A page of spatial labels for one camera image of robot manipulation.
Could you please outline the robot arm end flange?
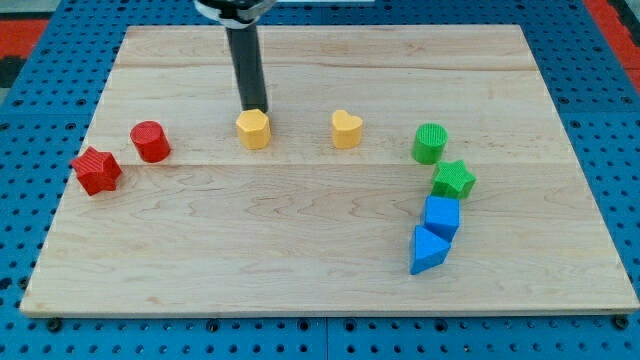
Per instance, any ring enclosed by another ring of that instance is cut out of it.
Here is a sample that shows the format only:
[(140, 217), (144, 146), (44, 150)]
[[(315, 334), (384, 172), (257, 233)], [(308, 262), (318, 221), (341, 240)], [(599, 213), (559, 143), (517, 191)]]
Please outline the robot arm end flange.
[(226, 28), (244, 29), (271, 10), (277, 0), (194, 0), (193, 3), (204, 17)]

